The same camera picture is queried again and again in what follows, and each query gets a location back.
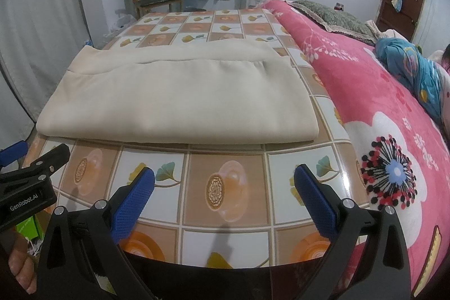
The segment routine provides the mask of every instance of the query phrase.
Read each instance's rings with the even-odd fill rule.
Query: folded beige cloth
[[[319,133],[289,60],[246,39],[131,51],[85,46],[36,127],[47,136],[137,143],[287,143]]]

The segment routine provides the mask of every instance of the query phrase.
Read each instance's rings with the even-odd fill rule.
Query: pink bedspread
[[[426,284],[450,241],[449,151],[417,100],[379,64],[374,48],[328,33],[282,0],[264,5],[291,34],[336,105],[372,209],[395,206],[411,287]]]

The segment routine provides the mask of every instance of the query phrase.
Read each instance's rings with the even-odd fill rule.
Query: finger
[[[10,270],[14,276],[17,276],[22,269],[23,264],[28,257],[27,250],[28,242],[22,235],[17,233],[16,241],[14,242],[14,247],[11,251],[10,259],[8,260]]]
[[[33,279],[31,280],[30,286],[26,289],[28,294],[34,294],[36,292],[36,285],[37,285],[37,277],[36,272],[33,274]]]
[[[24,289],[27,289],[31,284],[33,274],[34,274],[34,262],[31,259],[31,257],[28,256],[25,260],[25,263],[23,264],[22,269],[16,276],[16,280],[20,284],[20,286],[22,286]]]

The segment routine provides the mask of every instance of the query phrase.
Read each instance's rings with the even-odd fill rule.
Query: pillow
[[[288,3],[323,26],[327,32],[340,33],[371,46],[376,43],[370,29],[350,13],[336,11],[323,4],[307,0]]]

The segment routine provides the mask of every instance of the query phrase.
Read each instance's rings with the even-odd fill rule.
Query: metal bolt
[[[55,210],[53,210],[53,213],[55,215],[61,215],[64,212],[65,208],[64,206],[58,206],[57,208],[55,208]]]
[[[390,215],[395,213],[395,208],[393,208],[392,206],[386,206],[384,210],[386,210],[386,212]]]
[[[106,205],[107,205],[107,202],[105,200],[98,200],[95,203],[95,208],[101,210],[101,209],[104,209],[106,207]]]
[[[347,207],[348,209],[352,209],[355,207],[355,203],[353,202],[353,200],[346,198],[342,201],[342,203],[344,204],[345,207]]]

